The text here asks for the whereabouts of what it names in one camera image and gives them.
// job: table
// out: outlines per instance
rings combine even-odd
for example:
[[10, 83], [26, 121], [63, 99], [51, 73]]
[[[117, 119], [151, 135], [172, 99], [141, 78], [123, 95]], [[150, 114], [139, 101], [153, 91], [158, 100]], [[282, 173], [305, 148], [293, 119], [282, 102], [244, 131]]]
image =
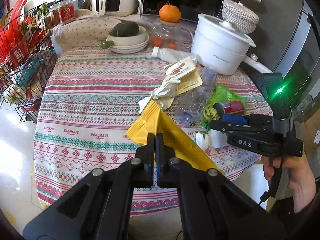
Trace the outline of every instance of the table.
[[[44, 207], [92, 169], [114, 169], [134, 157], [138, 146], [128, 139], [126, 130], [140, 116], [138, 101], [161, 84], [167, 64], [151, 58], [151, 51], [149, 46], [133, 55], [119, 55], [99, 45], [84, 46], [57, 60], [39, 109], [34, 140], [36, 189]], [[272, 113], [242, 70], [218, 76], [218, 83], [244, 97], [248, 113]], [[171, 109], [167, 114], [173, 117]], [[195, 128], [183, 130], [194, 138]], [[205, 152], [231, 181], [260, 159], [232, 146]], [[155, 184], [151, 189], [135, 189], [132, 215], [177, 205], [175, 189]]]

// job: green plastic bag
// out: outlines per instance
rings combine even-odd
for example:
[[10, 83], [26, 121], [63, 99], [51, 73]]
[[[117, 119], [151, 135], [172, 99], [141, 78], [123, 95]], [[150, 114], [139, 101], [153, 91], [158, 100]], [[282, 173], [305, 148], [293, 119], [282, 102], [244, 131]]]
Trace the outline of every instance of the green plastic bag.
[[[244, 114], [246, 114], [246, 104], [247, 102], [245, 99], [238, 94], [232, 92], [229, 88], [225, 87], [221, 84], [215, 85], [215, 90], [211, 95], [211, 98], [208, 100], [205, 110], [213, 109], [213, 105], [218, 102], [228, 102], [228, 101], [240, 101], [244, 105]], [[204, 119], [203, 116], [201, 117], [201, 127], [205, 128], [207, 131], [210, 130], [208, 126], [211, 120]]]

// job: human hand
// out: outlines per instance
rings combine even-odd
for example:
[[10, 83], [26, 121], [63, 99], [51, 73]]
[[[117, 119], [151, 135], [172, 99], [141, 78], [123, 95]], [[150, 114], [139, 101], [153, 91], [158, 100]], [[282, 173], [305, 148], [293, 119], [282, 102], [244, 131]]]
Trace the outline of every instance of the human hand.
[[[262, 156], [264, 177], [270, 181], [275, 170], [270, 166], [270, 158]], [[280, 167], [281, 157], [273, 160], [273, 166]], [[310, 169], [307, 157], [286, 156], [282, 168], [290, 168], [288, 187], [293, 190], [294, 212], [299, 212], [307, 206], [316, 194], [315, 177]]]

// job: white bowl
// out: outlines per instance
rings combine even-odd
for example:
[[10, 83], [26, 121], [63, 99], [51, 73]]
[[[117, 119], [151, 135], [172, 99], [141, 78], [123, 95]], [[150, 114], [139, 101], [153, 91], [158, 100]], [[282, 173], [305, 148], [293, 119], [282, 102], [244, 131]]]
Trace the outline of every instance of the white bowl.
[[132, 46], [111, 46], [110, 48], [114, 48], [114, 49], [136, 49], [136, 48], [140, 48], [146, 44], [148, 44], [149, 42], [149, 34], [146, 33], [146, 40], [143, 43], [139, 43], [137, 45], [132, 45]]
[[113, 29], [108, 32], [107, 41], [113, 41], [115, 43], [114, 46], [132, 46], [140, 44], [146, 40], [146, 29], [142, 26], [139, 26], [139, 33], [136, 36], [114, 37], [110, 34], [112, 31]]
[[111, 51], [113, 51], [115, 53], [119, 53], [119, 54], [133, 54], [133, 53], [136, 53], [140, 50], [143, 50], [147, 45], [148, 45], [148, 43], [143, 45], [142, 47], [135, 48], [135, 49], [116, 49], [111, 46], [109, 49]]

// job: tablecloth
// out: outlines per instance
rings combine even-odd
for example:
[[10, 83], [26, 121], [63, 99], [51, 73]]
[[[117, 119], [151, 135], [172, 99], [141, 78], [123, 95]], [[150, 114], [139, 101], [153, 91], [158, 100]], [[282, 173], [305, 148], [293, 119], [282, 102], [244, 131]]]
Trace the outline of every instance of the tablecloth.
[[[39, 109], [34, 139], [36, 189], [43, 206], [52, 204], [92, 169], [117, 168], [134, 157], [137, 144], [126, 130], [139, 117], [138, 101], [158, 87], [167, 64], [152, 58], [149, 46], [133, 55], [119, 55], [100, 46], [72, 49], [56, 63]], [[244, 97], [248, 113], [271, 114], [265, 99], [238, 69], [218, 76], [218, 83]], [[172, 107], [180, 100], [178, 97]], [[166, 110], [173, 118], [172, 108]], [[183, 128], [195, 137], [196, 128]], [[235, 180], [260, 156], [232, 146], [209, 148], [206, 154]], [[137, 188], [132, 215], [178, 205], [175, 189]]]

